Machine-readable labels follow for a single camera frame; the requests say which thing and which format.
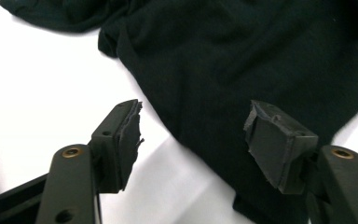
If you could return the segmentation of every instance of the black metal arm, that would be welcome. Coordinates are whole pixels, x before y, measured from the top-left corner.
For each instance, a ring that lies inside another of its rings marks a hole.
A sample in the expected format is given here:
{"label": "black metal arm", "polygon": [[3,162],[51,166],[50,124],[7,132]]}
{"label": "black metal arm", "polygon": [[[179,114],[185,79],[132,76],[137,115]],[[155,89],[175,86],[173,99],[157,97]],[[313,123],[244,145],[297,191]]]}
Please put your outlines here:
{"label": "black metal arm", "polygon": [[117,105],[87,145],[57,151],[47,175],[0,195],[0,224],[101,223],[99,193],[127,185],[141,144],[137,100]]}
{"label": "black metal arm", "polygon": [[358,153],[317,147],[318,137],[278,107],[253,101],[245,130],[249,152],[284,194],[307,194],[312,224],[358,224]]}

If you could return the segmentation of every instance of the dark green fabric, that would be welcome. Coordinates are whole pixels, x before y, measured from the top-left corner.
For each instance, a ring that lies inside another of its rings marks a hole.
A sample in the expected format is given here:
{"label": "dark green fabric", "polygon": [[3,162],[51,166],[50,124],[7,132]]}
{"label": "dark green fabric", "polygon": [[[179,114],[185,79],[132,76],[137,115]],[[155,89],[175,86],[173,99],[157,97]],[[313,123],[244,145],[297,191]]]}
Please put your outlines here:
{"label": "dark green fabric", "polygon": [[[281,195],[258,169],[243,124],[250,100],[265,101],[324,145],[358,112],[358,11],[351,2],[113,0],[75,16],[64,4],[0,3],[50,29],[103,24],[99,49],[120,58],[172,135],[236,190],[236,210],[257,223],[307,222],[302,196]],[[47,16],[57,12],[57,20]]]}

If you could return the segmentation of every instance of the black cloth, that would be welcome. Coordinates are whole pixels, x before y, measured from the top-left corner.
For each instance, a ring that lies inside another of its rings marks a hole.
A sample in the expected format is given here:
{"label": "black cloth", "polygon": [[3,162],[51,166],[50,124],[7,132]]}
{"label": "black cloth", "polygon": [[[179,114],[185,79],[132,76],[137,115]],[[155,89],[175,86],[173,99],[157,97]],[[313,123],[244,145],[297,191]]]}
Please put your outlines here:
{"label": "black cloth", "polygon": [[236,210],[257,223],[307,223],[303,196],[281,195],[247,152],[243,124],[255,99],[330,143],[358,112],[358,5],[100,0],[87,10],[86,0],[71,1],[0,4],[53,30],[102,25],[99,49],[125,64],[172,135],[236,190]]}

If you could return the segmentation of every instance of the bolt hole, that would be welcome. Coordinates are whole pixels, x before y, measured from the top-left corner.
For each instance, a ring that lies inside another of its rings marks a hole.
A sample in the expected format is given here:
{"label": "bolt hole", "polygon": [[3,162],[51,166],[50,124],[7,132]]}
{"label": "bolt hole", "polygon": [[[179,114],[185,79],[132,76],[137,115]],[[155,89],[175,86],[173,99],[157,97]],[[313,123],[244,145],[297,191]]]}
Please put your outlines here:
{"label": "bolt hole", "polygon": [[333,149],[333,154],[342,159],[348,159],[348,160],[353,159],[353,154],[351,154],[349,151],[344,151],[341,149]]}
{"label": "bolt hole", "polygon": [[72,148],[66,149],[62,153],[62,156],[65,158],[73,158],[73,157],[80,155],[81,153],[82,153],[81,149],[72,147]]}
{"label": "bolt hole", "polygon": [[109,132],[109,131],[104,131],[104,132],[103,132],[103,135],[105,135],[105,136],[108,136],[108,135],[110,135],[110,134],[112,134],[112,133]]}
{"label": "bolt hole", "polygon": [[63,211],[61,211],[57,216],[56,216],[56,222],[57,223],[66,223],[71,221],[74,218],[74,212],[69,210],[69,209],[65,209]]}

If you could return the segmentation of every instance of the white surface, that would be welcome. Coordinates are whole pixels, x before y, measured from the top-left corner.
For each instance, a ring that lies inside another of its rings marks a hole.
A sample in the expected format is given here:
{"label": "white surface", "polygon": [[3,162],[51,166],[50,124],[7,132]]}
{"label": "white surface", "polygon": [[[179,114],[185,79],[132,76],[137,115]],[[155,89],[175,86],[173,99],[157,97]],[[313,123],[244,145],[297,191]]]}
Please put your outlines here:
{"label": "white surface", "polygon": [[[113,106],[137,98],[146,141],[126,191],[102,196],[104,223],[251,223],[231,209],[234,191],[172,139],[97,39],[98,31],[35,28],[0,8],[0,193],[45,174],[55,151],[88,143]],[[336,144],[358,151],[358,118]]]}

